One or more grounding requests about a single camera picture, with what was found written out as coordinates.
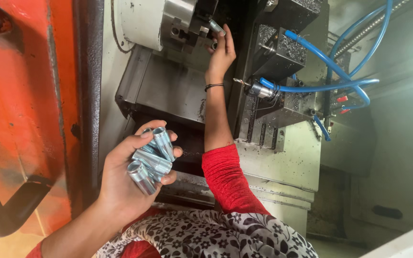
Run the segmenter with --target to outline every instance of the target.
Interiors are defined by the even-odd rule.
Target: person
[[[160,187],[176,180],[176,172],[163,177],[151,196],[145,196],[125,172],[133,152],[152,140],[151,132],[142,131],[166,125],[154,120],[106,156],[98,199],[39,243],[28,258],[89,258],[94,253],[97,258],[318,257],[310,243],[263,207],[240,168],[221,86],[235,59],[230,29],[224,25],[224,30],[225,36],[220,33],[214,39],[217,49],[207,47],[212,56],[206,84],[217,86],[207,86],[202,156],[205,179],[224,213],[150,208]],[[174,132],[169,131],[169,135],[176,140]],[[174,155],[181,156],[182,149],[174,147]]]

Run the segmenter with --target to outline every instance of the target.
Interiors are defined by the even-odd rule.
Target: metal shavings
[[[314,13],[320,13],[321,11],[321,5],[316,0],[293,0],[293,1],[311,10]]]
[[[273,34],[275,34],[275,32],[277,32],[275,28],[261,24],[259,26],[260,43],[265,44],[269,40],[269,38],[272,37]]]
[[[292,59],[296,60],[297,62],[303,60],[303,62],[305,63],[305,60],[307,58],[307,49],[305,47],[286,37],[285,35],[280,35],[278,40],[278,50],[286,52]]]

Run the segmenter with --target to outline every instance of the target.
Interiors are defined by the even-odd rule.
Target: red sleeve
[[[225,213],[270,215],[250,190],[235,144],[203,154],[202,168],[208,186]]]
[[[31,252],[27,255],[26,258],[42,258],[42,254],[41,254],[41,242],[39,242],[39,244],[37,244],[37,246],[31,250]]]

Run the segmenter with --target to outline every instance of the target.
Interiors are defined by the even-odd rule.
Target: finger
[[[214,50],[208,44],[205,44],[203,46],[205,47],[205,49],[208,51],[210,55],[214,53]]]
[[[226,39],[224,38],[224,33],[219,32],[217,37],[217,48],[216,51],[226,51]]]
[[[152,139],[152,132],[147,132],[142,135],[131,135],[111,150],[106,156],[106,160],[117,164],[126,163],[136,149],[148,144]]]
[[[160,179],[160,182],[162,185],[170,185],[173,184],[176,181],[176,171],[171,170],[168,175],[164,176],[162,179]]]
[[[142,125],[140,129],[136,131],[135,135],[140,135],[146,128],[154,129],[157,127],[164,127],[165,125],[167,125],[167,122],[165,122],[164,120],[152,120]]]
[[[178,138],[178,135],[171,130],[167,130],[167,133],[170,136],[170,141],[176,141],[176,139]]]
[[[234,39],[232,38],[232,32],[230,32],[230,28],[227,24],[224,24],[224,30],[226,31],[226,53],[235,54]]]
[[[173,155],[175,157],[181,157],[181,155],[183,155],[183,149],[181,149],[181,147],[179,146],[173,147]]]

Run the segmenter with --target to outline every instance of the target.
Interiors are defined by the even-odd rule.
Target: floral patterned scarf
[[[174,211],[142,219],[112,238],[97,258],[117,258],[131,241],[148,241],[163,258],[318,258],[312,245],[270,215]]]

